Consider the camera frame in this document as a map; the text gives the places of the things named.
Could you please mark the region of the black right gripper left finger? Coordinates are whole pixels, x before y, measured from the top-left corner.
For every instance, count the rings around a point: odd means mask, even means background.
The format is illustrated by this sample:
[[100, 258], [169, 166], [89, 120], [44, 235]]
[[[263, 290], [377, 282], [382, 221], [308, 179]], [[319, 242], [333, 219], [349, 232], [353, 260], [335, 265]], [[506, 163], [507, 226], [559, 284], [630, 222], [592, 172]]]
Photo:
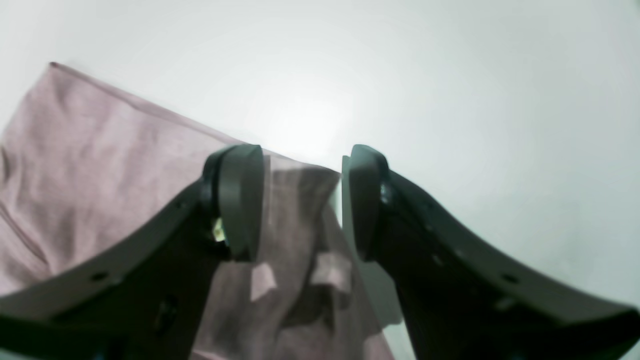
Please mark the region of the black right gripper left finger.
[[187, 360], [223, 262], [256, 259], [265, 157], [232, 145], [112, 248], [1, 298], [3, 360]]

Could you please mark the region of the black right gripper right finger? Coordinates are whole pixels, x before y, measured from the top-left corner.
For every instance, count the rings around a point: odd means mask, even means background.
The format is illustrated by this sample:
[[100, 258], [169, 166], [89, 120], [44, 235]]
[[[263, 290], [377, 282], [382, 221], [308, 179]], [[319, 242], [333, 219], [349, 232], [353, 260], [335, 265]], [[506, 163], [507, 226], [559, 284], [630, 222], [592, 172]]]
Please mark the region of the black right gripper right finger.
[[639, 342], [635, 307], [494, 248], [371, 146], [342, 171], [358, 257], [391, 278], [419, 360], [619, 360]]

